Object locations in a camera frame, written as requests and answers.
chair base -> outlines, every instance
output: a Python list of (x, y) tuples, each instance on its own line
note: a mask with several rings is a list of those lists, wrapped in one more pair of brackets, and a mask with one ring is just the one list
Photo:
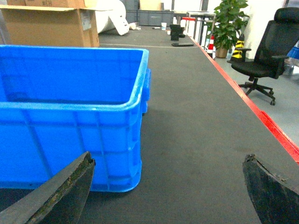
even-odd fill
[(261, 92), (262, 94), (270, 97), (272, 99), (272, 101), (270, 102), (271, 105), (275, 105), (275, 97), (273, 96), (274, 92), (273, 92), (273, 88), (267, 87), (267, 86), (263, 86), (263, 85), (258, 85), (257, 84), (258, 78), (255, 78), (253, 83), (249, 83), (249, 82), (245, 82), (245, 84), (240, 84), (239, 86), (241, 88), (249, 88), (249, 90), (246, 92), (246, 96), (248, 96), (253, 90), (257, 90), (259, 92)]

yellow and black striped cone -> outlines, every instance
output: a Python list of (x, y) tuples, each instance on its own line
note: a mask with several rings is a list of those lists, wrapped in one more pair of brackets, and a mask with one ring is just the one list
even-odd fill
[[(244, 36), (244, 34), (241, 34), (235, 47), (236, 48), (244, 48), (244, 40), (245, 40), (245, 36)], [(242, 51), (235, 49), (232, 54), (232, 57), (230, 58), (230, 60), (228, 62), (241, 62), (241, 61), (242, 61)]]

black object on floor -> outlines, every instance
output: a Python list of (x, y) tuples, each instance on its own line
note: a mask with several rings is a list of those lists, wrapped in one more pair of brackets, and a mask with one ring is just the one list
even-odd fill
[(52, 179), (0, 212), (3, 224), (76, 224), (85, 206), (95, 161), (82, 154)]
[(178, 41), (180, 37), (184, 38), (185, 35), (183, 34), (184, 28), (177, 24), (170, 25), (170, 35), (172, 41)]
[(194, 46), (193, 43), (172, 43), (173, 47), (192, 47)]
[(298, 183), (292, 183), (255, 155), (247, 155), (243, 173), (248, 195), (263, 224), (297, 224)]

potted plant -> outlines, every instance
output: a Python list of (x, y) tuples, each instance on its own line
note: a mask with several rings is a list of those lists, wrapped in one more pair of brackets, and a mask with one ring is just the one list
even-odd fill
[(237, 43), (237, 34), (240, 35), (241, 28), (248, 23), (244, 18), (249, 17), (240, 9), (247, 6), (247, 0), (221, 0), (220, 5), (214, 9), (216, 17), (213, 35), (216, 57), (225, 58), (228, 50)]

traffic cone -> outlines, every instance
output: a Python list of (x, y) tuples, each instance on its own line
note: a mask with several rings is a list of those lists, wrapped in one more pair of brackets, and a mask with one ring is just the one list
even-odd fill
[[(244, 48), (244, 40), (245, 40), (245, 36), (244, 34), (241, 34), (237, 44), (235, 45), (236, 48)], [(228, 61), (228, 63), (231, 62), (241, 62), (242, 61), (242, 51), (241, 50), (234, 50), (232, 57), (230, 58), (230, 60)]]
[(207, 53), (211, 58), (213, 58), (213, 49), (214, 49), (214, 36), (211, 35), (211, 39), (210, 39), (210, 42), (209, 42), (209, 47), (207, 49)]

